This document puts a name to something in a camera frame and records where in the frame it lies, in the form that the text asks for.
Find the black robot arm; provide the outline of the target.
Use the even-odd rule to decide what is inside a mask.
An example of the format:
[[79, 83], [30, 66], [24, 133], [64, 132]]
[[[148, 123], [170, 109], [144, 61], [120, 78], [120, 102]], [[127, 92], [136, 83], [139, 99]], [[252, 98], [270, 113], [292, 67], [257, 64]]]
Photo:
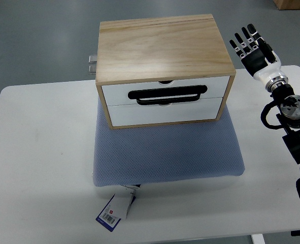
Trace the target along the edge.
[[[273, 101], [263, 108], [261, 122], [272, 130], [284, 129], [286, 135], [283, 136], [283, 141], [296, 163], [300, 165], [300, 95], [296, 95], [291, 85], [284, 80], [274, 82], [267, 91], [271, 93]], [[276, 115], [279, 125], [271, 125], [266, 119], [273, 107], [279, 109]]]

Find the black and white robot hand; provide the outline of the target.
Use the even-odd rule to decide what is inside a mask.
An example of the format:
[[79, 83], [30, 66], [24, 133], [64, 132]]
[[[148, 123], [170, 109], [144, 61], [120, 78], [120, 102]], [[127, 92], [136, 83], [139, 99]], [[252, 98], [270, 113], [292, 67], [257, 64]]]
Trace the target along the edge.
[[270, 93], [278, 86], [287, 84], [288, 77], [281, 71], [279, 57], [254, 25], [242, 27], [242, 32], [245, 40], [235, 33], [236, 41], [230, 40], [229, 43], [253, 79], [260, 81]]

